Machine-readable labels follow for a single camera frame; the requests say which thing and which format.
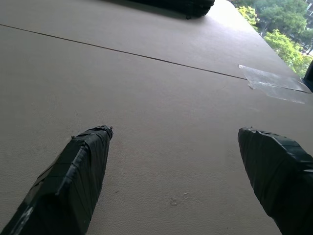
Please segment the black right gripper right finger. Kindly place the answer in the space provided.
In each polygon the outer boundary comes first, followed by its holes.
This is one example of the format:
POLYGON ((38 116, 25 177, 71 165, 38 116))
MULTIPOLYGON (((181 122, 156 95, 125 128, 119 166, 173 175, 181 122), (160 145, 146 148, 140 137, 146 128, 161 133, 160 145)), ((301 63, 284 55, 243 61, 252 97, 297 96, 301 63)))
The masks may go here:
POLYGON ((313 235, 313 157, 278 134, 243 127, 243 164, 266 214, 282 235, 313 235))

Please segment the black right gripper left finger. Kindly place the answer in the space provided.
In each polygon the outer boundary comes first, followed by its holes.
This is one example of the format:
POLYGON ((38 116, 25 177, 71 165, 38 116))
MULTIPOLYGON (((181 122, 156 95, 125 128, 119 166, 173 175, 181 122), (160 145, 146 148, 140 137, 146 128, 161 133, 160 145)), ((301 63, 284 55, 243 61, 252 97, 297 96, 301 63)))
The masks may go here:
POLYGON ((106 125, 73 136, 0 235, 85 235, 101 194, 112 137, 106 125))

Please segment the clear tape strip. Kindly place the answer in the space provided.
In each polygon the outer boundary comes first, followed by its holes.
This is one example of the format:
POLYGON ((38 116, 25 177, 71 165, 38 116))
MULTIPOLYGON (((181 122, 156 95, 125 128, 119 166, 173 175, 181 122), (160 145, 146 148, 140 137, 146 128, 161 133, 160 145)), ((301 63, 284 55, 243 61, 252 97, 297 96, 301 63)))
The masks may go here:
POLYGON ((299 78, 285 77, 247 66, 238 66, 251 89, 269 97, 313 106, 313 92, 299 78))

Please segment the black case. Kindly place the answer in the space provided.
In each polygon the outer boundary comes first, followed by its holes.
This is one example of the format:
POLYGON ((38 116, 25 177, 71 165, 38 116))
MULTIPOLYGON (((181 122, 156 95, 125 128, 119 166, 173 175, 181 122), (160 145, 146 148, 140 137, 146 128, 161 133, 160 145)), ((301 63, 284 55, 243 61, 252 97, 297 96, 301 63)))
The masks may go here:
POLYGON ((204 17, 216 0, 101 0, 172 18, 204 17))

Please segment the dark window frame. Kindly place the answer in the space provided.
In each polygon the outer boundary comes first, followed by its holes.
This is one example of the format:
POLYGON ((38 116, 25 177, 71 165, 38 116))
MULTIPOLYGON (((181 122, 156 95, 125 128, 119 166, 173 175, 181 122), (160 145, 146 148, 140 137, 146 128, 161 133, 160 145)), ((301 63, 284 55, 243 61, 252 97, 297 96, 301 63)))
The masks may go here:
POLYGON ((310 63, 302 81, 310 89, 310 91, 313 93, 313 60, 310 63))

